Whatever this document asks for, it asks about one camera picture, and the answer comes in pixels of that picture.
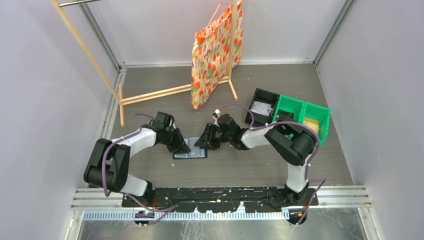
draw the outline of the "shopping bag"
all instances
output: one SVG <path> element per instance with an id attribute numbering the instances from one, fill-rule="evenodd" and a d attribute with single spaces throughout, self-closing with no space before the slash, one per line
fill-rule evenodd
<path id="1" fill-rule="evenodd" d="M 230 44 L 234 44 L 234 68 L 242 59 L 242 4 L 237 2 L 234 42 L 231 39 L 232 4 L 209 26 L 195 34 L 191 64 L 191 106 L 197 109 L 206 102 L 227 75 Z"/>

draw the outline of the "green storage bin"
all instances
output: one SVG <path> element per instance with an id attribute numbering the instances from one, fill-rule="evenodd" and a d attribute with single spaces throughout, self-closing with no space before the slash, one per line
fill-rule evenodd
<path id="1" fill-rule="evenodd" d="M 277 120 L 277 115 L 279 111 L 285 111 L 288 113 L 293 114 L 293 119 L 300 123 L 303 113 L 303 108 L 305 107 L 305 102 L 298 100 L 296 98 L 292 98 L 289 96 L 280 95 L 278 100 L 278 105 L 274 113 L 274 118 L 272 119 L 273 122 Z"/>
<path id="2" fill-rule="evenodd" d="M 327 107 L 305 102 L 301 123 L 304 122 L 305 117 L 319 121 L 318 137 L 321 140 L 321 145 L 323 145 L 329 134 L 331 110 Z"/>

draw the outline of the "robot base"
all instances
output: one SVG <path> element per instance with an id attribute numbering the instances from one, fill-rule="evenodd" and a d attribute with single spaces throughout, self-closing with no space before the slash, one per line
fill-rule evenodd
<path id="1" fill-rule="evenodd" d="M 311 199 L 314 188 L 305 188 L 303 198 L 293 204 L 283 197 L 284 188 L 272 187 L 157 187 L 154 189 L 153 203 L 149 207 L 158 209 L 169 208 L 179 213 L 192 213 L 197 209 L 200 213 L 235 212 L 243 206 L 246 213 L 281 212 L 281 208 L 305 205 Z M 318 198 L 314 198 L 312 206 L 318 205 Z M 122 207 L 138 207 L 132 199 L 122 200 Z"/>

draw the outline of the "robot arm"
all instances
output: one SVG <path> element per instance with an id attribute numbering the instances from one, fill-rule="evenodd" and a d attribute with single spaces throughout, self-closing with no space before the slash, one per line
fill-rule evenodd
<path id="1" fill-rule="evenodd" d="M 143 125 L 141 129 L 127 136 L 112 140 L 104 138 L 97 140 L 84 172 L 84 181 L 102 188 L 102 180 L 105 177 L 106 188 L 109 191 L 144 196 L 152 184 L 128 174 L 130 157 L 156 144 L 166 145 L 170 152 L 190 152 L 180 130 L 175 127 L 174 117 L 158 112 L 156 118 L 149 124 Z M 112 159 L 112 161 L 110 164 L 106 164 L 103 176 L 102 162 L 105 159 Z"/>
<path id="2" fill-rule="evenodd" d="M 288 178 L 283 197 L 293 204 L 302 200 L 308 181 L 305 178 L 307 160 L 313 152 L 316 141 L 306 128 L 283 124 L 258 129 L 240 128 L 234 119 L 228 115 L 213 114 L 215 123 L 208 123 L 195 146 L 204 149 L 218 149 L 221 143 L 229 142 L 237 150 L 249 150 L 257 146 L 271 144 L 288 165 Z M 278 119 L 284 122 L 294 122 L 289 116 Z"/>

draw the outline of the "white wall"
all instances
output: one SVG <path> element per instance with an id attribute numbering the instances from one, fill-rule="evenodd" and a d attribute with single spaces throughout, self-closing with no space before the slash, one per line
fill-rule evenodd
<path id="1" fill-rule="evenodd" d="M 384 239 L 422 239 L 424 2 L 356 1 L 318 69 Z"/>
<path id="2" fill-rule="evenodd" d="M 113 79 L 79 8 L 67 12 Z M 3 1 L 0 23 L 0 239 L 63 239 L 110 94 L 50 1 Z"/>
<path id="3" fill-rule="evenodd" d="M 313 61 L 345 0 L 244 0 L 243 62 Z M 90 3 L 128 65 L 192 62 L 195 33 L 219 0 L 103 0 Z M 217 16 L 228 5 L 222 6 Z"/>

